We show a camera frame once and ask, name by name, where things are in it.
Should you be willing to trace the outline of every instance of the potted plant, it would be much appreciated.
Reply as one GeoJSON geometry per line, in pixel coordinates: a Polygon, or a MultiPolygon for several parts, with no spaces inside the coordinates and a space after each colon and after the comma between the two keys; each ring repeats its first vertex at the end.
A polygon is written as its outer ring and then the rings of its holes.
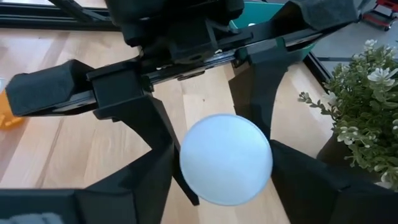
{"type": "Polygon", "coordinates": [[[395,48],[376,48],[376,42],[366,41],[364,52],[354,55],[348,66],[335,67],[325,83],[326,105],[304,92],[298,100],[333,120],[333,135],[318,159],[348,162],[377,174],[378,185],[398,191],[398,63],[395,48]]]}

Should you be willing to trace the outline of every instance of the white ball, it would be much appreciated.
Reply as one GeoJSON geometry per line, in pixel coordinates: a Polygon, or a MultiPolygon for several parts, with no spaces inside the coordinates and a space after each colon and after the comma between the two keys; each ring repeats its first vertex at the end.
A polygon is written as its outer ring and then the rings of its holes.
{"type": "Polygon", "coordinates": [[[272,153],[267,138],[252,122],[217,114],[188,131],[180,165],[187,184],[199,197],[218,205],[241,205],[266,186],[272,153]]]}

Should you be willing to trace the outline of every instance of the gray floor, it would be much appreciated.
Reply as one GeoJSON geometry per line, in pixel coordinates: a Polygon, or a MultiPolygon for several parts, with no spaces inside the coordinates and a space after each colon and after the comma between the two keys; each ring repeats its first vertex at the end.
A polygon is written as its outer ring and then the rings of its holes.
{"type": "MultiPolygon", "coordinates": [[[[286,0],[272,0],[268,2],[283,3],[286,0]]],[[[366,6],[366,10],[373,8],[376,4],[371,3],[366,6]]],[[[390,14],[391,11],[379,6],[379,12],[390,14]]],[[[367,22],[351,24],[334,34],[325,37],[319,41],[312,52],[318,57],[350,57],[353,54],[360,53],[366,40],[377,40],[378,44],[389,44],[398,47],[398,21],[393,24],[391,30],[385,32],[382,28],[376,27],[367,22]]],[[[338,62],[323,62],[328,70],[333,70],[338,62]]]]}

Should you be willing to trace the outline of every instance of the light wood grain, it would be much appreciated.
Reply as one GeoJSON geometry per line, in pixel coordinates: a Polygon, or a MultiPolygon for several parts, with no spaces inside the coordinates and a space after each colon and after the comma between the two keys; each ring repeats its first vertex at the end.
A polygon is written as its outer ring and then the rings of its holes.
{"type": "MultiPolygon", "coordinates": [[[[104,6],[99,0],[80,2],[104,6]]],[[[71,58],[100,67],[136,54],[117,32],[0,30],[0,77],[8,80],[17,73],[33,72],[71,58]]],[[[227,65],[183,82],[172,80],[155,86],[154,95],[164,102],[180,141],[205,116],[234,113],[228,87],[231,75],[227,65]]],[[[293,65],[277,93],[271,135],[315,156],[331,135],[331,122],[319,111],[297,102],[301,91],[310,92],[314,99],[323,93],[303,64],[293,65]]],[[[86,187],[148,150],[148,145],[126,125],[98,121],[92,113],[30,118],[17,129],[0,132],[0,187],[86,187]]],[[[173,224],[288,222],[271,180],[258,197],[239,207],[220,207],[205,201],[193,207],[173,181],[163,219],[163,223],[173,224]]]]}

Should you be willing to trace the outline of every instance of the teal container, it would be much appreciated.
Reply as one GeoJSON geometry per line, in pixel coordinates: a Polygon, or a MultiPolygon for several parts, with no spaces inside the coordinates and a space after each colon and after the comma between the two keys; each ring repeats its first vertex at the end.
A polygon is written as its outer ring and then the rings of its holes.
{"type": "MultiPolygon", "coordinates": [[[[233,21],[231,21],[231,27],[243,28],[247,27],[249,24],[267,22],[274,16],[280,9],[282,9],[283,4],[266,3],[266,2],[253,2],[247,1],[244,3],[244,10],[241,16],[233,21]]],[[[281,41],[277,40],[280,47],[283,47],[281,41]]],[[[313,44],[299,50],[302,54],[302,60],[310,53],[313,48],[313,44]]]]}

